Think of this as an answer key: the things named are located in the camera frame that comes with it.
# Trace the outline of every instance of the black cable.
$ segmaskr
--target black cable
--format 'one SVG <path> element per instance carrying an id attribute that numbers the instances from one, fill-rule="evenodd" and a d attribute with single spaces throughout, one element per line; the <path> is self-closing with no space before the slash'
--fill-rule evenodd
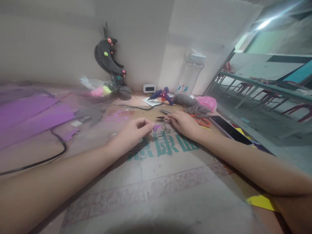
<path id="1" fill-rule="evenodd" d="M 37 166 L 37 165 L 39 165 L 39 164 L 43 164 L 43 163 L 48 162 L 48 161 L 51 161 L 51 160 L 53 160 L 53 159 L 55 159 L 55 158 L 61 156 L 63 153 L 65 153 L 66 150 L 67 150 L 66 143 L 63 141 L 63 139 L 62 139 L 59 135 L 57 135 L 56 133 L 53 132 L 54 129 L 55 129 L 55 128 L 51 128 L 50 131 L 51 131 L 51 133 L 52 133 L 54 136 L 56 136 L 56 137 L 59 139 L 59 141 L 61 142 L 61 144 L 64 146 L 64 150 L 63 150 L 62 152 L 60 152 L 59 154 L 57 154 L 57 155 L 55 155 L 55 156 L 53 156 L 53 157 L 50 157 L 50 158 L 47 158 L 47 159 L 45 159 L 45 160 L 42 160 L 42 161 L 39 161 L 39 162 L 30 164 L 30 165 L 28 165 L 28 166 L 16 168 L 16 169 L 13 169 L 13 170 L 10 170 L 10 171 L 6 171 L 6 172 L 1 172 L 1 173 L 0 173 L 0 176 L 7 175 L 7 174 L 10 174 L 10 173 L 13 173 L 13 172 L 17 172 L 17 171 L 21 171 L 21 170 L 25 170 L 25 169 L 28 169 L 28 168 Z"/>
<path id="2" fill-rule="evenodd" d="M 129 106 L 129 105 L 125 105 L 125 104 L 121 104 L 121 105 L 118 105 L 118 106 L 126 106 L 126 107 L 131 107 L 131 108 L 136 108 L 136 109 L 140 109 L 140 110 L 144 110 L 144 111 L 149 111 L 149 110 L 151 110 L 151 109 L 153 109 L 155 106 L 152 106 L 151 108 L 149 108 L 149 109 L 145 109 L 145 108 L 141 108 L 141 107 L 135 107 L 135 106 Z"/>
<path id="3" fill-rule="evenodd" d="M 153 108 L 155 107 L 155 106 L 152 106 L 152 107 L 149 108 L 149 109 L 145 109 L 145 108 L 136 107 L 136 106 L 129 106 L 129 105 L 125 105 L 125 104 L 121 104 L 121 105 L 118 105 L 118 106 L 127 106 L 127 107 L 130 107 L 130 108 L 137 108 L 137 109 L 144 110 L 144 111 L 147 111 L 147 110 L 149 111 L 149 110 L 151 110 L 151 109 L 153 109 Z M 63 141 L 63 139 L 62 139 L 59 135 L 57 135 L 56 133 L 53 132 L 54 129 L 55 129 L 55 127 L 54 127 L 54 128 L 51 128 L 50 131 L 51 131 L 51 133 L 52 133 L 54 136 L 56 136 L 56 137 L 59 139 L 60 143 L 64 146 L 64 150 L 63 150 L 62 152 L 60 152 L 60 153 L 57 154 L 57 155 L 54 155 L 53 157 L 50 157 L 50 158 L 47 158 L 47 159 L 45 159 L 45 160 L 42 160 L 42 161 L 39 161 L 39 162 L 30 164 L 30 165 L 28 165 L 28 166 L 16 168 L 16 169 L 13 169 L 13 170 L 10 170 L 10 171 L 6 171 L 6 172 L 1 172 L 1 173 L 0 173 L 0 176 L 7 175 L 7 174 L 10 174 L 10 173 L 13 173 L 13 172 L 17 172 L 17 171 L 21 171 L 21 170 L 25 170 L 25 169 L 28 169 L 28 168 L 31 168 L 31 167 L 34 167 L 34 166 L 37 166 L 37 165 L 46 163 L 46 162 L 48 162 L 48 161 L 51 161 L 51 160 L 53 160 L 53 159 L 55 159 L 55 158 L 61 156 L 63 153 L 65 153 L 66 150 L 67 150 L 67 145 L 66 145 L 66 143 Z"/>

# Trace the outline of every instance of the yarn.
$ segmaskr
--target yarn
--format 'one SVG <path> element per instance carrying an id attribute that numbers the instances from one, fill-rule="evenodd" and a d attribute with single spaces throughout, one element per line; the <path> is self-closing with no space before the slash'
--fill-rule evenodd
<path id="1" fill-rule="evenodd" d="M 131 98 L 131 89 L 128 86 L 120 86 L 118 89 L 120 99 L 130 99 Z"/>
<path id="2" fill-rule="evenodd" d="M 173 101 L 177 104 L 185 106 L 186 108 L 184 111 L 186 113 L 196 115 L 198 117 L 208 118 L 209 113 L 211 112 L 208 107 L 199 104 L 199 101 L 195 98 L 191 98 L 182 93 L 175 94 Z"/>

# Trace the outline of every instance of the blue glue gun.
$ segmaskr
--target blue glue gun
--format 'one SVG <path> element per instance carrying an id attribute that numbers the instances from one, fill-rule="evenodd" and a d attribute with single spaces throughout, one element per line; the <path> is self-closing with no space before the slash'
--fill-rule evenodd
<path id="1" fill-rule="evenodd" d="M 162 101 L 167 100 L 169 102 L 169 105 L 172 106 L 175 102 L 173 101 L 173 98 L 169 97 L 168 93 L 169 89 L 168 87 L 165 87 L 163 90 L 158 90 L 156 93 L 153 93 L 153 95 L 148 100 L 161 97 Z"/>

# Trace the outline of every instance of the forearm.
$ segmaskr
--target forearm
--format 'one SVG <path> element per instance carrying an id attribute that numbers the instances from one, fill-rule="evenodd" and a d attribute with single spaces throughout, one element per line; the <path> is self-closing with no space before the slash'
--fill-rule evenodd
<path id="1" fill-rule="evenodd" d="M 103 146 L 1 182 L 0 232 L 28 233 L 119 156 Z"/>
<path id="2" fill-rule="evenodd" d="M 203 129 L 194 139 L 265 191 L 278 196 L 312 194 L 312 179 L 291 164 Z"/>

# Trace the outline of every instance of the black phone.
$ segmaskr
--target black phone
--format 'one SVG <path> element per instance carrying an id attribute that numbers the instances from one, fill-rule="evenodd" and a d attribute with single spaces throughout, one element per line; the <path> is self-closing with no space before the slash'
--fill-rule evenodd
<path id="1" fill-rule="evenodd" d="M 210 116 L 209 119 L 228 138 L 236 140 L 236 141 L 243 143 L 245 145 L 252 145 L 253 144 L 247 137 L 245 137 L 243 134 L 241 134 L 239 131 L 237 131 L 231 124 L 226 122 L 222 117 Z"/>

